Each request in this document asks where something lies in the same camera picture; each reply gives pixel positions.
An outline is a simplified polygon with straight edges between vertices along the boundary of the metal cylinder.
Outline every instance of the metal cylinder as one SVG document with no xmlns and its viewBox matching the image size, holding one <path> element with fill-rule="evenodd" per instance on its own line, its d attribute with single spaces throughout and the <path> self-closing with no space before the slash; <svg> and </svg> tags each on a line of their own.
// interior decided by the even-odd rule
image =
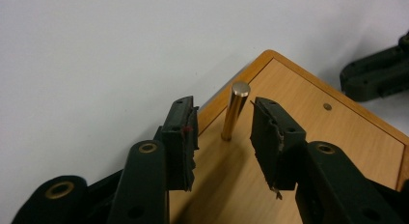
<svg viewBox="0 0 409 224">
<path fill-rule="evenodd" d="M 232 84 L 232 92 L 229 100 L 228 110 L 226 111 L 225 123 L 223 125 L 222 139 L 230 141 L 232 139 L 232 131 L 238 116 L 243 109 L 247 97 L 250 95 L 249 84 L 243 81 L 237 81 Z"/>
</svg>

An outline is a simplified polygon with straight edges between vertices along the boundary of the wooden board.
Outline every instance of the wooden board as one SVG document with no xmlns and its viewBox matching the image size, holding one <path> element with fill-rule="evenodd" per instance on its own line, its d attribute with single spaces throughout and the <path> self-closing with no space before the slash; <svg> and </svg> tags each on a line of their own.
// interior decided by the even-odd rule
<svg viewBox="0 0 409 224">
<path fill-rule="evenodd" d="M 221 139 L 234 81 L 252 91 L 231 142 Z M 341 147 L 364 175 L 395 188 L 407 179 L 401 166 L 409 138 L 277 52 L 263 52 L 199 114 L 200 150 L 193 191 L 171 192 L 172 223 L 301 223 L 295 192 L 283 201 L 269 190 L 250 142 L 255 97 L 278 101 L 307 131 L 307 140 Z M 332 106 L 331 110 L 323 107 Z"/>
</svg>

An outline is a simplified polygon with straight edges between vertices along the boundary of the black plastic part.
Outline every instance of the black plastic part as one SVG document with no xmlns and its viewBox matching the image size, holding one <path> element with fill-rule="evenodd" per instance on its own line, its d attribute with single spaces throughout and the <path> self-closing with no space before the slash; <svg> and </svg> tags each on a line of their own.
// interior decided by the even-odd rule
<svg viewBox="0 0 409 224">
<path fill-rule="evenodd" d="M 157 128 L 157 131 L 154 133 L 153 140 L 162 142 L 162 126 Z"/>
<path fill-rule="evenodd" d="M 198 149 L 198 107 L 193 97 L 176 100 L 161 128 L 160 139 L 166 146 L 169 190 L 191 190 L 196 167 L 194 151 Z"/>
<path fill-rule="evenodd" d="M 388 48 L 346 66 L 341 89 L 355 101 L 386 97 L 409 89 L 409 34 L 398 46 Z"/>
<path fill-rule="evenodd" d="M 256 98 L 252 135 L 259 166 L 270 188 L 293 190 L 306 131 L 277 102 Z"/>
<path fill-rule="evenodd" d="M 86 182 L 76 176 L 62 176 L 45 182 L 21 207 L 13 223 L 75 223 L 78 216 L 82 215 L 86 192 Z"/>
<path fill-rule="evenodd" d="M 337 146 L 325 142 L 310 143 L 304 168 L 323 207 L 320 223 L 403 223 Z M 299 201 L 299 210 L 307 209 L 305 206 L 309 203 Z"/>
<path fill-rule="evenodd" d="M 107 223 L 169 223 L 166 152 L 161 142 L 142 141 L 131 148 Z"/>
<path fill-rule="evenodd" d="M 88 186 L 88 208 L 83 223 L 105 223 L 112 201 L 120 183 L 123 170 L 120 170 Z"/>
<path fill-rule="evenodd" d="M 392 209 L 399 215 L 400 219 L 404 223 L 409 223 L 409 197 L 405 196 L 405 189 L 408 189 L 409 180 L 406 180 L 403 185 L 402 191 L 390 189 L 378 182 L 370 181 L 373 187 L 379 192 L 379 194 L 385 199 L 385 201 L 391 206 Z"/>
<path fill-rule="evenodd" d="M 295 201 L 303 224 L 322 223 L 324 207 L 322 207 L 318 194 L 310 180 L 302 180 L 302 182 L 298 183 Z"/>
</svg>

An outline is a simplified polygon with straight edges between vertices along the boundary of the white background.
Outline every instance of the white background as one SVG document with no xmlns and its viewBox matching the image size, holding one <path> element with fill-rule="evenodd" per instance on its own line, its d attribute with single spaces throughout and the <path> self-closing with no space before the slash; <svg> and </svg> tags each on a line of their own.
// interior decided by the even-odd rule
<svg viewBox="0 0 409 224">
<path fill-rule="evenodd" d="M 397 45 L 409 0 L 0 0 L 0 223 L 61 175 L 96 182 L 175 99 L 205 104 L 265 49 L 340 88 Z M 409 134 L 409 93 L 367 102 Z"/>
</svg>

